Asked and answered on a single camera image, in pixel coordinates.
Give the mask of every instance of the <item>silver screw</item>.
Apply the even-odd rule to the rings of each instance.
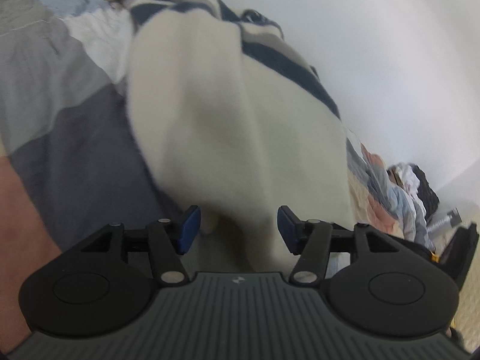
[[[298,271],[293,275],[293,280],[303,284],[313,283],[317,278],[317,275],[310,271]]]
[[[165,283],[176,284],[185,280],[185,275],[179,271],[166,271],[162,273],[160,279]]]

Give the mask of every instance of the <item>gray object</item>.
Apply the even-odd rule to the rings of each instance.
[[[317,291],[290,286],[280,274],[241,279],[198,273],[189,285],[161,290],[147,312],[117,332],[84,340],[35,332],[8,358],[467,359],[443,334],[413,341],[366,335],[335,317]]]

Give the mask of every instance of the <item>bed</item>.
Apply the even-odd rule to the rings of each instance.
[[[432,248],[421,210],[341,125],[280,26],[254,10],[220,0],[0,0],[0,61],[3,353],[29,334],[17,302],[25,278],[111,222],[141,228],[196,203],[250,229],[256,269],[295,261],[274,229],[282,204]],[[342,257],[331,262],[336,271]]]

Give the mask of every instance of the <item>white logo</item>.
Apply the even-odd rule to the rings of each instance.
[[[241,276],[238,276],[232,279],[232,282],[234,282],[235,284],[242,284],[244,281],[245,281],[245,278]]]

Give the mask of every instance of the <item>gray ribbed panel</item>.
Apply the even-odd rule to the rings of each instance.
[[[86,340],[34,333],[13,360],[461,360],[445,336],[369,337],[332,315],[318,294],[280,274],[198,274],[158,293],[128,327]]]

